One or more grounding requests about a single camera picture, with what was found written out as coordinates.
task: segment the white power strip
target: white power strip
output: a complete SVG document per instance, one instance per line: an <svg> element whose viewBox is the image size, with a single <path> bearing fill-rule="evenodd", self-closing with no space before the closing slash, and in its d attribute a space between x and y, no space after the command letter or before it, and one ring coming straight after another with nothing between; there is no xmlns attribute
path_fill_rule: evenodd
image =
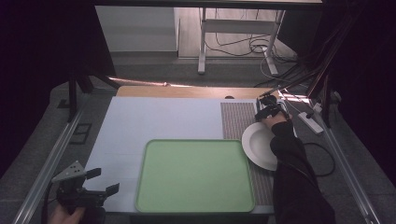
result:
<svg viewBox="0 0 396 224"><path fill-rule="evenodd" d="M306 113L300 113L298 117L306 124L315 134L323 133L323 129L313 120L306 117Z"/></svg>

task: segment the black sleeve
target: black sleeve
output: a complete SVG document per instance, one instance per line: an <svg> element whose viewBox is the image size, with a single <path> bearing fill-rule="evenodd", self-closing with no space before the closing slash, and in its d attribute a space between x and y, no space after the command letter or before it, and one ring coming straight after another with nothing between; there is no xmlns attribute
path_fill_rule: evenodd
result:
<svg viewBox="0 0 396 224"><path fill-rule="evenodd" d="M291 121L273 126L271 149L278 165L274 178L277 224L335 223L332 207L322 197L303 143L293 133Z"/></svg>

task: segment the green tray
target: green tray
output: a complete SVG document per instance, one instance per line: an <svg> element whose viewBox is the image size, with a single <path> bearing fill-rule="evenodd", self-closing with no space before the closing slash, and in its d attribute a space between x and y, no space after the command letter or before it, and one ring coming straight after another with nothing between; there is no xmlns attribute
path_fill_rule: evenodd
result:
<svg viewBox="0 0 396 224"><path fill-rule="evenodd" d="M254 197L238 140L151 140L136 197L144 213L249 212Z"/></svg>

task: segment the striped placemat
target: striped placemat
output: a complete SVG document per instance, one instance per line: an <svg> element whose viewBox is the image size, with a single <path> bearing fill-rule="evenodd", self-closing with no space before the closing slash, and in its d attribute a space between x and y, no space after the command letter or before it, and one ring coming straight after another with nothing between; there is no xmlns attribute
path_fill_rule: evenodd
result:
<svg viewBox="0 0 396 224"><path fill-rule="evenodd" d="M224 139L242 139L245 129L255 122L253 103L221 103ZM274 172L248 161L256 205L273 205Z"/></svg>

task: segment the desk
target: desk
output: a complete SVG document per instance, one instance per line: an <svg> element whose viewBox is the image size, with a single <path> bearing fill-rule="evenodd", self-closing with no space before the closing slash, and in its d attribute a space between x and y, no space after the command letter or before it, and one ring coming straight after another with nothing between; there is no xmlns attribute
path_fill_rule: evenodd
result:
<svg viewBox="0 0 396 224"><path fill-rule="evenodd" d="M102 175L84 186L95 190L120 182L120 192L109 197L104 208L108 212L137 214L134 200L149 140L240 139L254 122L255 98L264 91L267 90L121 87L110 103L86 166L87 170L101 167ZM235 99L224 99L229 95ZM232 115L240 105L245 108L240 111L249 113ZM249 167L256 198L251 213L272 214L272 173L252 162Z"/></svg>

